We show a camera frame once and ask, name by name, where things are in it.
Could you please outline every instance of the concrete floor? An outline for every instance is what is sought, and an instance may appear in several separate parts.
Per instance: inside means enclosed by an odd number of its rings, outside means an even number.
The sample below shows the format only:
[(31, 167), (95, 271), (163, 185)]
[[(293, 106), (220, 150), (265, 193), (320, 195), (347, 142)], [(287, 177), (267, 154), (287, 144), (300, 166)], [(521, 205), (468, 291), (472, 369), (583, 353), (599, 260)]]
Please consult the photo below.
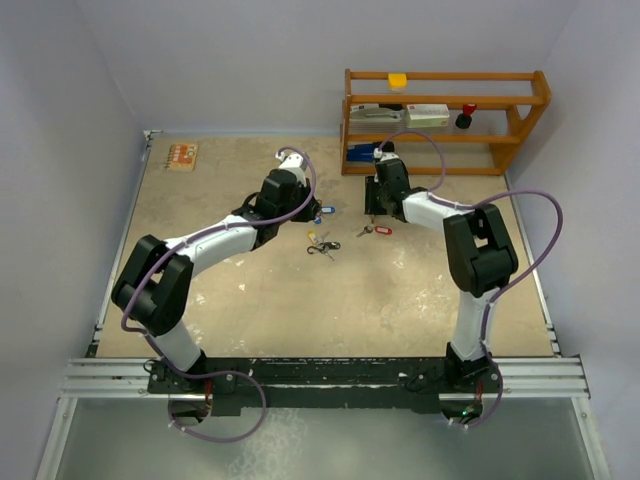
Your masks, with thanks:
[[(168, 172), (173, 143), (197, 141), (191, 173)], [(259, 190), (277, 166), (275, 151), (294, 145), (307, 151), (318, 171), (316, 197), (336, 207), (322, 225), (286, 224), (264, 247), (216, 265), (191, 285), (185, 322), (209, 356), (441, 356), (451, 339), (458, 293), (449, 277), (444, 240), (427, 229), (379, 217), (391, 236), (356, 238), (363, 214), (364, 179), (340, 175), (337, 138), (170, 138), (154, 141), (128, 233), (124, 259), (142, 236), (170, 238), (216, 223)], [(419, 147), (399, 146), (407, 163), (434, 163)], [(485, 149), (447, 149), (451, 165), (485, 164)], [(433, 177), (412, 177), (430, 186)], [(450, 176), (438, 194), (473, 203), (506, 190), (501, 177)], [(520, 260), (522, 238), (508, 199), (496, 202)], [(335, 262), (308, 255), (308, 230), (339, 241)], [(107, 311), (98, 356), (152, 356), (142, 338), (121, 331), (121, 312)], [(491, 344), (497, 356), (551, 356), (552, 350), (532, 277), (497, 306)]]

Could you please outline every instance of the white box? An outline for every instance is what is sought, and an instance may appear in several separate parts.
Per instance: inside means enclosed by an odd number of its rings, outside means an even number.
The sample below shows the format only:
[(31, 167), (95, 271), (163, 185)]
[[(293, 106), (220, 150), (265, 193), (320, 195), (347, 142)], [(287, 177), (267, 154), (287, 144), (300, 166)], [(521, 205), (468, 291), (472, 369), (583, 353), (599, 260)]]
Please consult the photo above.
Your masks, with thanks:
[(449, 108), (446, 104), (407, 105), (407, 127), (446, 127), (449, 124)]

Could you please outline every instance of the orange wooden shelf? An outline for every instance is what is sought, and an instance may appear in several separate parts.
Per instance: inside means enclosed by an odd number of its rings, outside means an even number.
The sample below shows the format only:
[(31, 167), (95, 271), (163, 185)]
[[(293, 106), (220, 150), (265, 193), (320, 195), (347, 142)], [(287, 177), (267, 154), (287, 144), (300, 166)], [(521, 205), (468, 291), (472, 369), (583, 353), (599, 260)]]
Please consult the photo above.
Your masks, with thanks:
[[(429, 133), (441, 143), (485, 143), (490, 147), (493, 167), (451, 168), (447, 173), (452, 175), (503, 175), (522, 144), (528, 138), (536, 123), (551, 101), (551, 90), (541, 71), (532, 73), (501, 72), (406, 72), (409, 85), (414, 82), (427, 81), (465, 81), (465, 82), (526, 82), (531, 86), (530, 95), (420, 95), (397, 93), (357, 93), (354, 81), (378, 81), (380, 89), (386, 88), (388, 72), (352, 72), (345, 70), (345, 98), (342, 102), (342, 124), (340, 136), (342, 144), (342, 174), (363, 175), (375, 173), (374, 167), (354, 167), (347, 162), (347, 149), (350, 142), (379, 142), (390, 134), (406, 128), (404, 121), (396, 123), (350, 121), (349, 113), (352, 105), (362, 103), (445, 103), (450, 110), (460, 110), (467, 103), (475, 103), (477, 109), (503, 111), (506, 115), (507, 133), (477, 134), (466, 130), (434, 132), (434, 129), (418, 129)], [(518, 105), (529, 106), (526, 117), (521, 118)], [(416, 142), (425, 139), (415, 134), (402, 134), (394, 138), (397, 142)], [(440, 173), (439, 168), (409, 167), (409, 173), (432, 175)]]

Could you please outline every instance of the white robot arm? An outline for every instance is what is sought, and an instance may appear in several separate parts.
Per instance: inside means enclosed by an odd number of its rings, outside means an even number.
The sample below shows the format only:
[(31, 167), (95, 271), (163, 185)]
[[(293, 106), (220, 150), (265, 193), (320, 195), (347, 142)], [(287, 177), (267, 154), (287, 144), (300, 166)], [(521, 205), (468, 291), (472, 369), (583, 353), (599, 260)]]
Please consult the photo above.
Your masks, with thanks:
[[(389, 214), (445, 236), (449, 270), (460, 289), (458, 320), (450, 348), (463, 362), (482, 359), (494, 309), (490, 298), (509, 282), (518, 259), (497, 207), (463, 211), (422, 188), (412, 189), (407, 169), (395, 153), (382, 153), (375, 177), (367, 177), (365, 213)], [(486, 239), (477, 247), (475, 239)]]
[[(157, 282), (149, 281), (144, 287), (131, 314), (131, 318), (145, 327), (164, 355), (183, 372), (197, 373), (198, 360), (206, 358), (182, 321), (191, 280), (226, 258), (267, 243), (277, 235), (283, 222), (265, 225), (264, 221), (293, 212), (310, 195), (305, 159), (298, 153), (278, 158), (279, 168), (265, 178), (260, 192), (247, 197), (240, 208), (221, 222), (164, 241), (151, 235), (140, 239), (115, 283), (111, 299), (125, 310), (151, 266), (173, 247), (185, 245), (164, 265), (162, 277)], [(312, 198), (291, 221), (312, 221), (320, 210), (320, 203)]]

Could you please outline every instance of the white wall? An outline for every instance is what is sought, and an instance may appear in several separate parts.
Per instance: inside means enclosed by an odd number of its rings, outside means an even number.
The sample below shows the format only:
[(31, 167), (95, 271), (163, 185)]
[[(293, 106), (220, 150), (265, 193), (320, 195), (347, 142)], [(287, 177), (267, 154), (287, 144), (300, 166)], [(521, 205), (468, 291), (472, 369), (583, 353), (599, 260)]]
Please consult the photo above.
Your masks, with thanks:
[(78, 0), (145, 128), (337, 133), (344, 69), (534, 70), (577, 0)]
[(0, 478), (28, 479), (91, 339), (143, 138), (72, 0), (0, 11)]
[[(640, 416), (640, 4), (582, 0), (544, 71), (554, 99), (511, 169), (558, 197), (565, 229), (542, 265), (565, 355), (582, 354), (613, 470), (636, 479)], [(521, 200), (533, 249), (553, 212)]]

